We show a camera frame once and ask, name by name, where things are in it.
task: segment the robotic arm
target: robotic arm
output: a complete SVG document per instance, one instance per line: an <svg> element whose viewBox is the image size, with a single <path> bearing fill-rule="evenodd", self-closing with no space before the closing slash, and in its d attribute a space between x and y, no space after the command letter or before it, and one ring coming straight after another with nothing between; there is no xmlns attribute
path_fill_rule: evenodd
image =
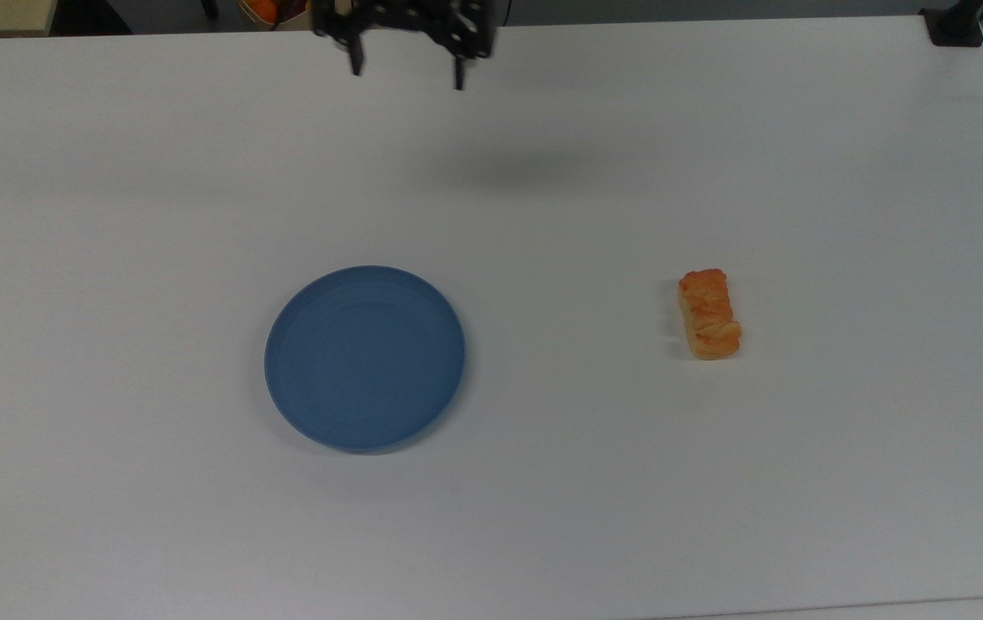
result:
<svg viewBox="0 0 983 620"><path fill-rule="evenodd" d="M313 0L315 34L331 36L350 55L353 75L361 75L361 34L384 27L421 31L452 54L453 85L464 89L464 63L486 59L495 46L495 0L353 0L348 15L334 0Z"/></svg>

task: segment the white table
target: white table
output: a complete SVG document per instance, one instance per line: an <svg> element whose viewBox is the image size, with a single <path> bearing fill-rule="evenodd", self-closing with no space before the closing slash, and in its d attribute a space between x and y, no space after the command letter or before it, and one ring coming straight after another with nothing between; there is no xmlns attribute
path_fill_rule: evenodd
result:
<svg viewBox="0 0 983 620"><path fill-rule="evenodd" d="M720 620L724 616L706 617ZM983 599L742 613L739 620L983 620Z"/></svg>
<svg viewBox="0 0 983 620"><path fill-rule="evenodd" d="M983 596L983 48L919 17L509 28L451 91L310 34L0 40L0 617L624 619ZM283 303L395 264L470 345L347 456ZM722 267L739 356L667 287Z"/></svg>

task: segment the plate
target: plate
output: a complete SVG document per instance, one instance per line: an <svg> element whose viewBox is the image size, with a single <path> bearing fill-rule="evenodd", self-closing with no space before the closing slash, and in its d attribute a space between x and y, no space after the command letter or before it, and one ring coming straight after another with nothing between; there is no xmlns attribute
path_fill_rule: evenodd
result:
<svg viewBox="0 0 983 620"><path fill-rule="evenodd" d="M265 346L277 409L303 435L340 450L378 451L439 419L464 372L452 306L393 267L334 271L283 308Z"/></svg>

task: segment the bread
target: bread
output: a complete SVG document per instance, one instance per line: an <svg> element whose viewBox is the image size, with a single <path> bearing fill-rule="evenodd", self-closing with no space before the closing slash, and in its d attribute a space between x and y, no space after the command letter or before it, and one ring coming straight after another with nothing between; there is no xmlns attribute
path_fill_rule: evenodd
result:
<svg viewBox="0 0 983 620"><path fill-rule="evenodd" d="M691 271L679 280L679 307L687 344L701 360L731 356L740 348L740 323L732 318L722 270Z"/></svg>

